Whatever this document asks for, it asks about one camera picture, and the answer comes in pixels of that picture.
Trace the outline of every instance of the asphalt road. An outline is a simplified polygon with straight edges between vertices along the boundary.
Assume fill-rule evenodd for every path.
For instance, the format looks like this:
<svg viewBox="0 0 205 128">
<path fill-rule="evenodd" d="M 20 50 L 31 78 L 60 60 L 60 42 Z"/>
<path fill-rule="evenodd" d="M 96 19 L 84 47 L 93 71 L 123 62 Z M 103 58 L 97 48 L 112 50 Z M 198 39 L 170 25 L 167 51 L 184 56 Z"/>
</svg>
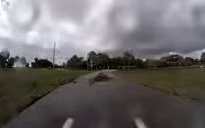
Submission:
<svg viewBox="0 0 205 128">
<path fill-rule="evenodd" d="M 7 128 L 135 128 L 141 118 L 147 128 L 195 128 L 199 103 L 169 96 L 121 78 L 89 84 L 95 74 L 81 77 L 45 96 Z"/>
</svg>

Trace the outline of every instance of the cloudy sky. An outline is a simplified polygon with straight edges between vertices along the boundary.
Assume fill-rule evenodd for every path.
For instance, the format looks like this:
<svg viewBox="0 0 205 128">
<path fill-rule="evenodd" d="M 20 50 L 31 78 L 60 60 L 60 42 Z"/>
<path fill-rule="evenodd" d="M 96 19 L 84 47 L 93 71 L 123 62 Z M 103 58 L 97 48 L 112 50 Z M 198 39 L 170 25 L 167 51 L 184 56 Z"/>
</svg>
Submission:
<svg viewBox="0 0 205 128">
<path fill-rule="evenodd" d="M 205 0 L 0 0 L 0 51 L 56 60 L 90 50 L 138 57 L 205 50 Z"/>
</svg>

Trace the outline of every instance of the puddle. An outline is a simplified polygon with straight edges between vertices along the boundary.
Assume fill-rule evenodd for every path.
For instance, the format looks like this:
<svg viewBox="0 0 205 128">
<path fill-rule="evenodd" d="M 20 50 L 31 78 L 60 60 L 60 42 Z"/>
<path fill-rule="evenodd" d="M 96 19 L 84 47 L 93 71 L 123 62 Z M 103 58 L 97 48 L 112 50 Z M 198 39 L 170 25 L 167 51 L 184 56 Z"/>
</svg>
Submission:
<svg viewBox="0 0 205 128">
<path fill-rule="evenodd" d="M 89 83 L 89 85 L 93 85 L 94 83 L 109 81 L 111 79 L 113 79 L 113 78 L 110 77 L 109 75 L 104 74 L 104 73 L 99 73 L 94 78 L 88 79 L 88 83 Z"/>
</svg>

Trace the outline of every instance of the green lawn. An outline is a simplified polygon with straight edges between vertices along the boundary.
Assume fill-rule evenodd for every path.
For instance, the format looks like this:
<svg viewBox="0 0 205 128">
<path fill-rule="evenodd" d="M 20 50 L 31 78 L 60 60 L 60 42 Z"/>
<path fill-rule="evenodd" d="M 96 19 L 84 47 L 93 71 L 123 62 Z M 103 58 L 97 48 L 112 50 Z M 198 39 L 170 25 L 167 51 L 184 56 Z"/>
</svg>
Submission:
<svg viewBox="0 0 205 128">
<path fill-rule="evenodd" d="M 0 71 L 0 127 L 39 98 L 87 71 Z"/>
<path fill-rule="evenodd" d="M 164 93 L 205 100 L 205 68 L 120 71 L 118 75 Z"/>
</svg>

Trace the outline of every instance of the utility pole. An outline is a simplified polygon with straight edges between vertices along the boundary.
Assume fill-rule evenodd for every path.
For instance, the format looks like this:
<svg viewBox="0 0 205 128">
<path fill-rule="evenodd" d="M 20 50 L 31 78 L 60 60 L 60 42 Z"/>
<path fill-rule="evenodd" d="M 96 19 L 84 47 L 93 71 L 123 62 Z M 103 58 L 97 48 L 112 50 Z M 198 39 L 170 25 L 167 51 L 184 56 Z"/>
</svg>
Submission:
<svg viewBox="0 0 205 128">
<path fill-rule="evenodd" d="M 55 42 L 54 42 L 54 49 L 53 49 L 53 69 L 55 68 Z"/>
</svg>

